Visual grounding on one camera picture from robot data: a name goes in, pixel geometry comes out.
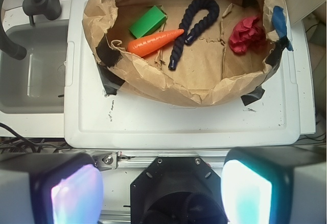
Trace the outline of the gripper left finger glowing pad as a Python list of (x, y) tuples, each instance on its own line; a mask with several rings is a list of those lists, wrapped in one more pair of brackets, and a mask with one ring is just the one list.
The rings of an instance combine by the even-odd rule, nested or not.
[(1, 223), (98, 223), (103, 199), (87, 153), (1, 154)]

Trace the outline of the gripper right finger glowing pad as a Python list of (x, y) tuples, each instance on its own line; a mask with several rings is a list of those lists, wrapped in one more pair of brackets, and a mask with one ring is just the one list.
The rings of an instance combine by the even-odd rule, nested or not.
[(235, 147), (221, 196), (230, 223), (326, 223), (326, 147)]

